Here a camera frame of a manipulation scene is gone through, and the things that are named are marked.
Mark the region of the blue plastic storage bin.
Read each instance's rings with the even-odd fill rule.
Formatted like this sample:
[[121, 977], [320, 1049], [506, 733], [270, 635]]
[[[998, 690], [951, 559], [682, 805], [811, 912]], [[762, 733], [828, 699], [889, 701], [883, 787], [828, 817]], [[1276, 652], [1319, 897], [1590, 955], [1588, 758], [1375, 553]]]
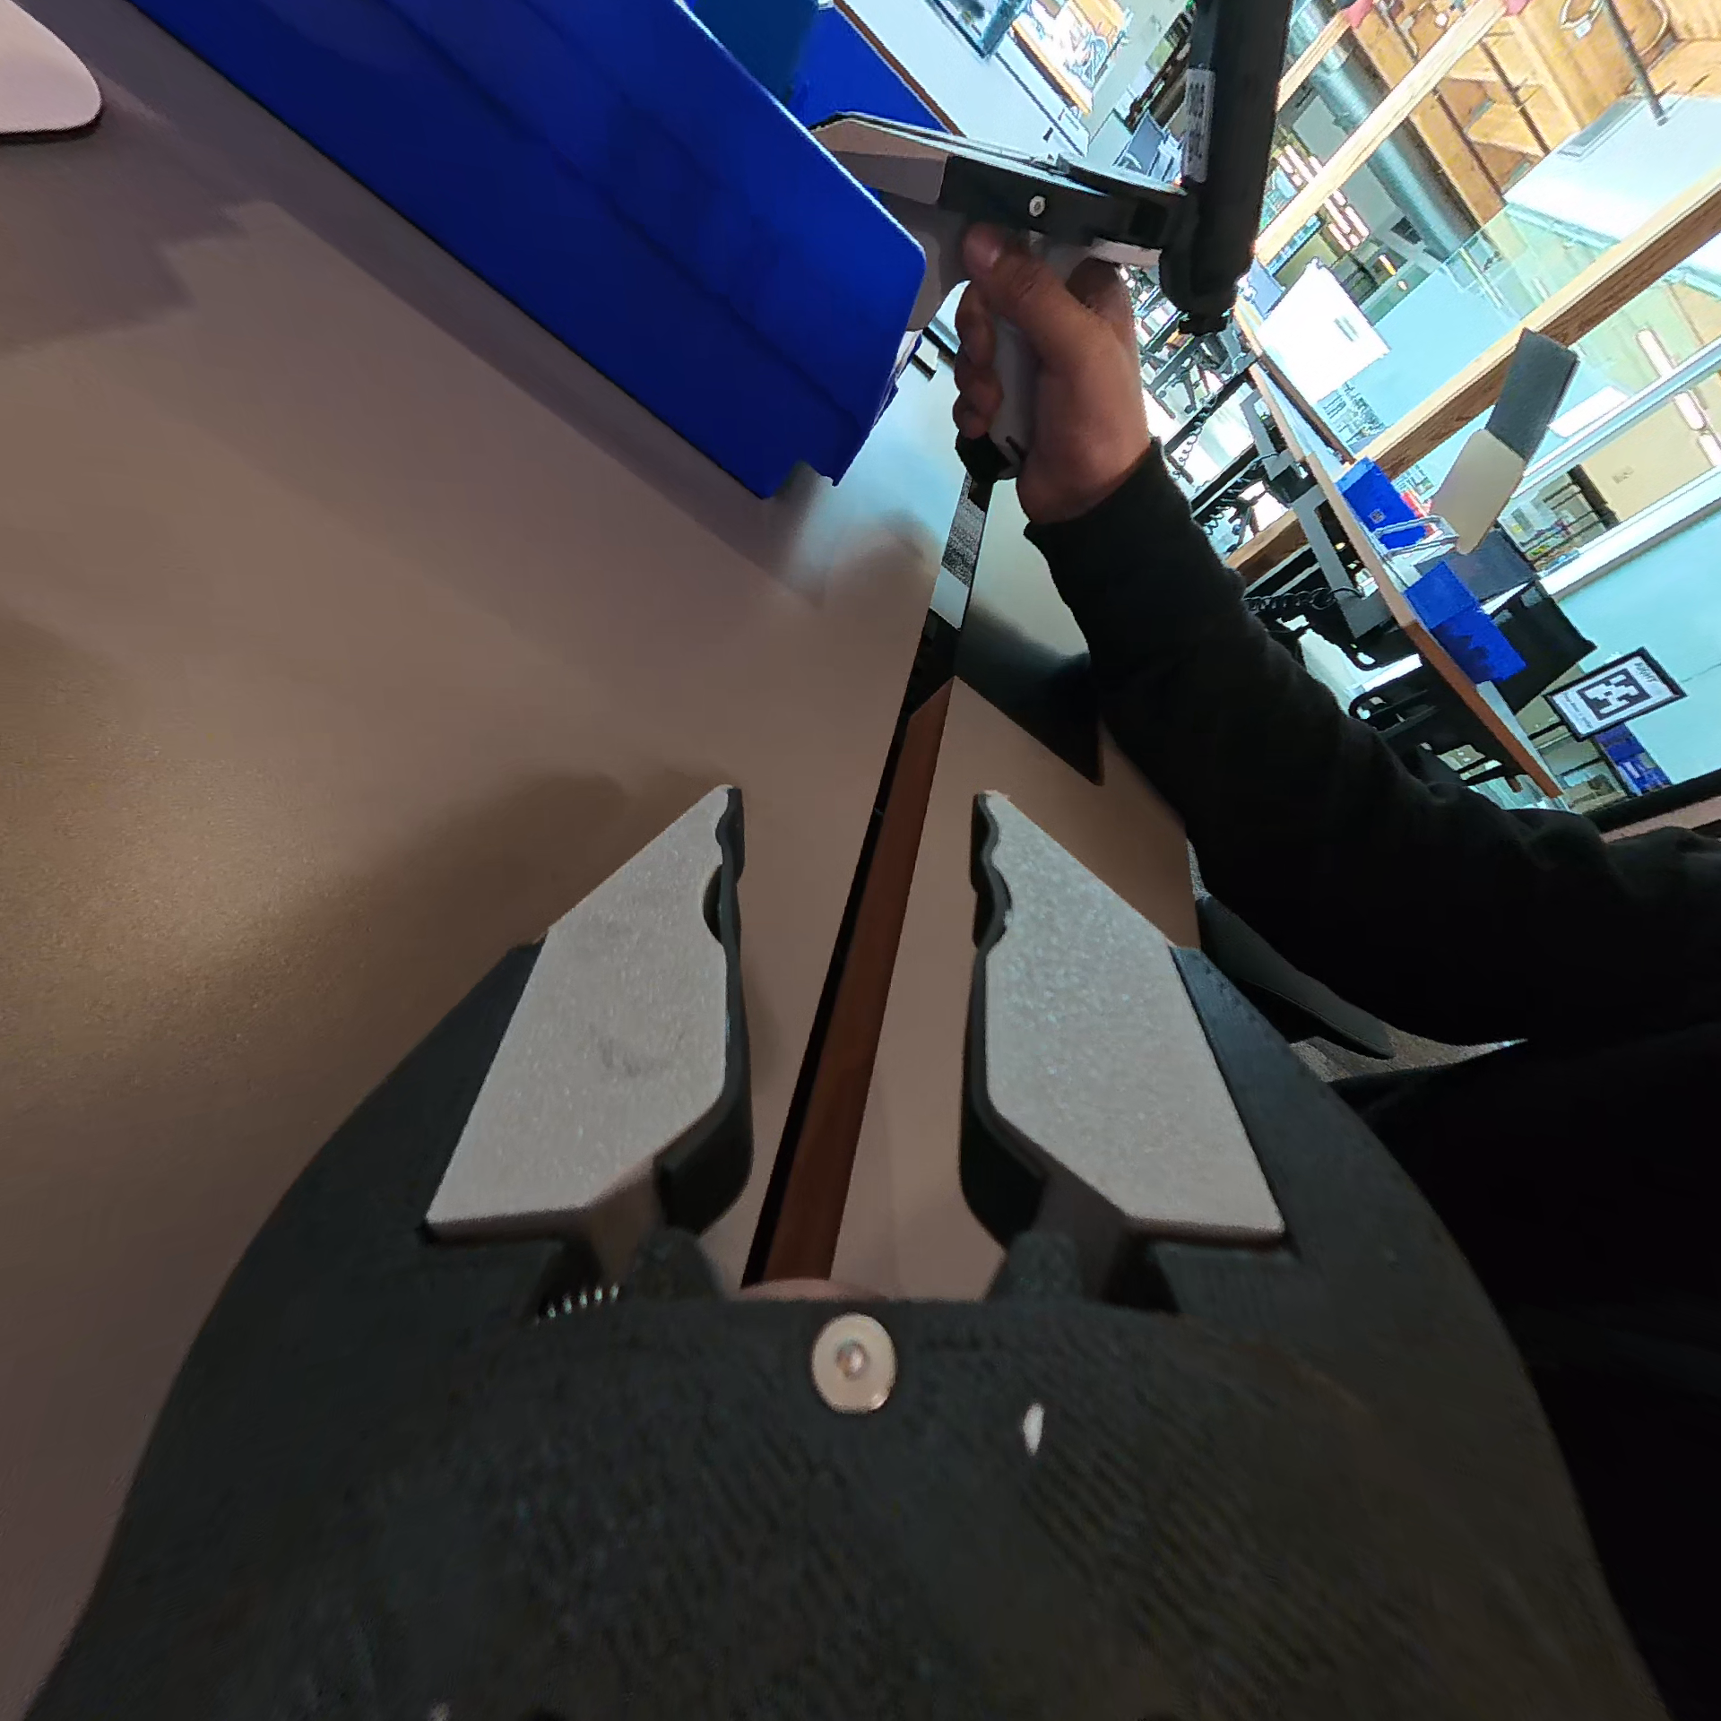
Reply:
[[1440, 514], [1418, 512], [1373, 461], [1346, 467], [1340, 496], [1383, 557], [1412, 615], [1473, 682], [1504, 682], [1524, 668], [1487, 604], [1535, 582], [1514, 539], [1487, 529], [1461, 549]]
[[676, 2], [141, 2], [748, 492], [840, 481], [912, 236]]

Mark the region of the white stand with instruction sheet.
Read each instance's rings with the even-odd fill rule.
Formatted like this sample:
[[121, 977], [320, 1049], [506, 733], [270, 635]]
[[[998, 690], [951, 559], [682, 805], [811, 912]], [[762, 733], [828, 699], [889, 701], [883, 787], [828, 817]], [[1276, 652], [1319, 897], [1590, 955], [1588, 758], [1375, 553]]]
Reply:
[[102, 115], [100, 86], [51, 29], [2, 2], [2, 143], [86, 137]]

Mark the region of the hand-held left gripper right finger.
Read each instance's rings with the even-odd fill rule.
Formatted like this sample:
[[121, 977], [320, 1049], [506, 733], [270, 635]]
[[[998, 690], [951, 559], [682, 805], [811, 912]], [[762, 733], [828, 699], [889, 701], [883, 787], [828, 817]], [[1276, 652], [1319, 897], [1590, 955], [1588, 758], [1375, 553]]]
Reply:
[[975, 961], [961, 1197], [1010, 1250], [1074, 1250], [1082, 1291], [1149, 1299], [1162, 1244], [1264, 1252], [1287, 1227], [1176, 947], [998, 791], [971, 824]]

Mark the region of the black office chair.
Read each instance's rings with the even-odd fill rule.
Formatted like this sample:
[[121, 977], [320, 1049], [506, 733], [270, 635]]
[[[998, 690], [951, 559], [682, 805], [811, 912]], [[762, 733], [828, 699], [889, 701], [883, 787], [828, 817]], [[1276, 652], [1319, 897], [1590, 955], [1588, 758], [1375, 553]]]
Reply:
[[1391, 1033], [1381, 1020], [1281, 957], [1215, 895], [1197, 895], [1194, 914], [1201, 953], [1283, 1039], [1326, 1041], [1373, 1061], [1391, 1057]]

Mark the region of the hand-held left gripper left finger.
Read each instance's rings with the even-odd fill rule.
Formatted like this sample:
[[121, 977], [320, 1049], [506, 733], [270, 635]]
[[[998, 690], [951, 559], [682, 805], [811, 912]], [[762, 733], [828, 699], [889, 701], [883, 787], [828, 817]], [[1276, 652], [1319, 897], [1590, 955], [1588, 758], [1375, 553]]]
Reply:
[[438, 1244], [563, 1244], [623, 1278], [754, 1166], [740, 787], [715, 787], [555, 920], [432, 1194]]

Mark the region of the wooden top desk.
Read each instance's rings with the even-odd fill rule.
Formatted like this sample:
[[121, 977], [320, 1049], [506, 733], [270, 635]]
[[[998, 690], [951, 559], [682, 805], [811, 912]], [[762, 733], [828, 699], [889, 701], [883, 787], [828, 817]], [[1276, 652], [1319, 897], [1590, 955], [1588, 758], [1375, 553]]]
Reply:
[[1237, 572], [1254, 565], [1274, 570], [1291, 555], [1287, 545], [1274, 539], [1274, 531], [1289, 533], [1291, 520], [1297, 520], [1305, 547], [1317, 555], [1321, 568], [1332, 563], [1328, 578], [1338, 580], [1340, 590], [1348, 592], [1348, 596], [1340, 596], [1340, 606], [1354, 611], [1362, 598], [1354, 592], [1342, 561], [1338, 561], [1340, 545], [1346, 545], [1373, 580], [1373, 594], [1383, 600], [1387, 619], [1401, 633], [1408, 649], [1463, 705], [1473, 725], [1494, 742], [1496, 760], [1504, 764], [1506, 776], [1518, 785], [1533, 785], [1549, 805], [1565, 807], [1557, 779], [1506, 701], [1492, 684], [1473, 682], [1440, 639], [1430, 633], [1424, 619], [1410, 604], [1405, 584], [1395, 572], [1395, 565], [1381, 555], [1373, 535], [1360, 524], [1332, 473], [1305, 449], [1295, 424], [1297, 414], [1303, 410], [1287, 406], [1289, 391], [1276, 383], [1276, 371], [1260, 340], [1260, 320], [1248, 307], [1237, 307], [1233, 322], [1240, 342], [1250, 356], [1246, 373], [1283, 443], [1278, 453], [1285, 455], [1291, 471], [1301, 475], [1301, 492], [1287, 504], [1287, 514], [1270, 531], [1260, 531], [1248, 545], [1237, 549], [1231, 557], [1233, 568]]

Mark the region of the framed marker sign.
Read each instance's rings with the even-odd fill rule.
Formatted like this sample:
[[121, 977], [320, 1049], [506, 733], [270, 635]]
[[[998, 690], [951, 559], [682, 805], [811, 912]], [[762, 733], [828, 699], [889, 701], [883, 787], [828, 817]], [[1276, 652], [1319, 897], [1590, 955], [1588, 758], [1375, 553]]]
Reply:
[[1647, 649], [1637, 649], [1543, 697], [1573, 740], [1596, 740], [1684, 701], [1686, 688]]

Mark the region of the person's right hand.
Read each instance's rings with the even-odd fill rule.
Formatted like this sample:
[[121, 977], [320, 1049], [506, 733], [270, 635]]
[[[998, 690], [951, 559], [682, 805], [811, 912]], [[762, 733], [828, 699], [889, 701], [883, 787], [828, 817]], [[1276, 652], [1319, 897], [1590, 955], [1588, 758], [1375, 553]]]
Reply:
[[998, 340], [1014, 330], [1039, 367], [1018, 500], [1035, 527], [1074, 522], [1113, 496], [1153, 443], [1127, 285], [1102, 256], [1059, 275], [998, 227], [969, 227], [961, 250], [969, 279], [955, 313], [957, 432], [992, 434], [1004, 408]]

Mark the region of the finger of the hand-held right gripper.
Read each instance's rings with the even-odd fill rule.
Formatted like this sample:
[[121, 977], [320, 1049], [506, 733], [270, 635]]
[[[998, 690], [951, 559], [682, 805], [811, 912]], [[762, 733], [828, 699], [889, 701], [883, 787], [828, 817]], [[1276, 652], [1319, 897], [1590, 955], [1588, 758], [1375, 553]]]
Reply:
[[924, 275], [908, 332], [924, 332], [963, 279], [963, 215], [942, 203], [957, 141], [861, 115], [836, 115], [809, 133], [922, 248]]

